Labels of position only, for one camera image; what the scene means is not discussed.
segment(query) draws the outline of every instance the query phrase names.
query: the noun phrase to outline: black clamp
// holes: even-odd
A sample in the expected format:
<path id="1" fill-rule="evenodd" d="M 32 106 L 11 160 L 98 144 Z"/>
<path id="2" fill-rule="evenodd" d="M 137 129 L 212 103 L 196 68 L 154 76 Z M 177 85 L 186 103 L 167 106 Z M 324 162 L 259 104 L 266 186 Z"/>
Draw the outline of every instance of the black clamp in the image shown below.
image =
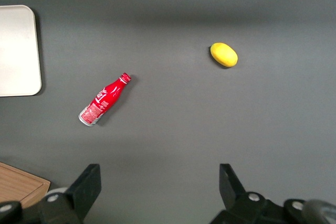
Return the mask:
<path id="1" fill-rule="evenodd" d="M 336 206 L 320 200 L 288 199 L 280 207 L 261 194 L 246 192 L 232 167 L 219 167 L 219 191 L 226 210 L 211 224 L 329 224 Z"/>

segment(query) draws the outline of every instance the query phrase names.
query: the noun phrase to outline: wooden cutting board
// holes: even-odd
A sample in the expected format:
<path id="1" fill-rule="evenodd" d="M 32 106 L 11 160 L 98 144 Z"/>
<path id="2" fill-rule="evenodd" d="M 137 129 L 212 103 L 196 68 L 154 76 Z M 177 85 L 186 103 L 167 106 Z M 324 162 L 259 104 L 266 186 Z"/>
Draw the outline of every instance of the wooden cutting board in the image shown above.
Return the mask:
<path id="1" fill-rule="evenodd" d="M 23 208 L 39 202 L 50 181 L 0 163 L 0 202 L 20 201 Z"/>

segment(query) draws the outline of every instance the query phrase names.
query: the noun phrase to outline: bottle label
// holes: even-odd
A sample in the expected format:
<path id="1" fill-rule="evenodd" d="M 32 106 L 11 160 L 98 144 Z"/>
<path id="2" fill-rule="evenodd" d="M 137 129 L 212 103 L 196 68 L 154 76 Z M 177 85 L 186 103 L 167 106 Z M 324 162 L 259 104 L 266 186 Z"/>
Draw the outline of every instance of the bottle label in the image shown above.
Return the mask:
<path id="1" fill-rule="evenodd" d="M 100 108 L 92 103 L 80 113 L 80 116 L 88 124 L 94 124 L 99 120 L 102 112 Z"/>

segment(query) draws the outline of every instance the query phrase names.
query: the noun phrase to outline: metal screw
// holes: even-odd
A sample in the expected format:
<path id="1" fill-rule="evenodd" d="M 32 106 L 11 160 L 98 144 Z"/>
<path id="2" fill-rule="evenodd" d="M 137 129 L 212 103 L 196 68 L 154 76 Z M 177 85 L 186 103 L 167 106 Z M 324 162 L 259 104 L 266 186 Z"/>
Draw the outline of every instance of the metal screw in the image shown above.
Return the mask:
<path id="1" fill-rule="evenodd" d="M 11 204 L 4 205 L 3 207 L 0 207 L 0 212 L 6 212 L 10 210 L 13 206 Z"/>
<path id="2" fill-rule="evenodd" d="M 57 199 L 58 199 L 58 194 L 55 194 L 55 195 L 50 196 L 50 197 L 47 199 L 47 201 L 48 201 L 48 202 L 54 202 L 54 201 L 57 200 Z"/>
<path id="3" fill-rule="evenodd" d="M 260 198 L 257 194 L 249 194 L 248 198 L 252 201 L 260 201 Z"/>
<path id="4" fill-rule="evenodd" d="M 303 209 L 303 204 L 301 202 L 298 202 L 298 201 L 294 201 L 292 203 L 292 206 L 295 208 L 295 209 L 298 209 L 298 210 L 302 210 Z"/>

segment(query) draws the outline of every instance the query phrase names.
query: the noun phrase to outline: lemon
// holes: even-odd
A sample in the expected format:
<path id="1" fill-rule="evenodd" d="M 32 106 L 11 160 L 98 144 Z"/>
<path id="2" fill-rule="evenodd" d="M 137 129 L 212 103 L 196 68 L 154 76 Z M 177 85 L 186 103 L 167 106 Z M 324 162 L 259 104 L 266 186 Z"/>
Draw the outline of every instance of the lemon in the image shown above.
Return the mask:
<path id="1" fill-rule="evenodd" d="M 233 67 L 237 64 L 237 53 L 227 44 L 218 42 L 210 47 L 212 57 L 225 67 Z"/>

